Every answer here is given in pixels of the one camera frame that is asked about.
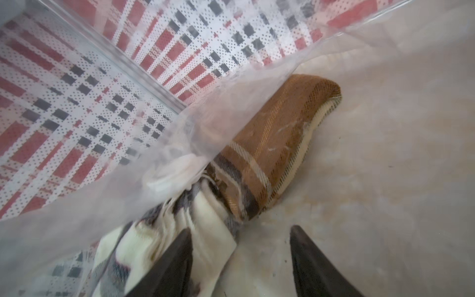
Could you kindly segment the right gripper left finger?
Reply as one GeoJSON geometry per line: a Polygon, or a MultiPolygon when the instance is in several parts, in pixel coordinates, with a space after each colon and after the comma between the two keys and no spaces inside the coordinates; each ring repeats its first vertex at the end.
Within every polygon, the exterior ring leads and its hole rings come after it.
{"type": "Polygon", "coordinates": [[[179,233],[163,256],[127,294],[129,297],[186,297],[192,270],[192,235],[179,233]]]}

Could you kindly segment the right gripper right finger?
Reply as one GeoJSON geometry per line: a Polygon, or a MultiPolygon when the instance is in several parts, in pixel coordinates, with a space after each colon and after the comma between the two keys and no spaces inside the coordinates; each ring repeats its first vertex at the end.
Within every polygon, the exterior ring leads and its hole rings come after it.
{"type": "Polygon", "coordinates": [[[292,226],[289,242],[298,297],[363,297],[299,225],[292,226]]]}

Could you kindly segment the clear plastic vacuum bag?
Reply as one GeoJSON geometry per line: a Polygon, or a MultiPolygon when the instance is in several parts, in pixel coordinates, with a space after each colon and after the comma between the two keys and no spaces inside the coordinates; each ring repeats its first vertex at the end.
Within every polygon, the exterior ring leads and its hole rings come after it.
{"type": "Polygon", "coordinates": [[[190,153],[239,225],[210,297],[293,297],[293,225],[366,297],[472,297],[474,2],[1,2],[2,296],[88,297],[100,240],[185,191],[143,175],[190,153]],[[239,222],[209,165],[294,74],[341,102],[239,222]]]}

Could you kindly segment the brown plaid scarf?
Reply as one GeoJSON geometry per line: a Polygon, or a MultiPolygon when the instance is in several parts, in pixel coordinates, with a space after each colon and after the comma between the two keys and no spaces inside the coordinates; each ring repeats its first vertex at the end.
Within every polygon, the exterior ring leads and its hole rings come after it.
{"type": "Polygon", "coordinates": [[[209,165],[225,204],[246,222],[271,208],[294,179],[312,135],[341,102],[340,86],[291,75],[209,165]]]}

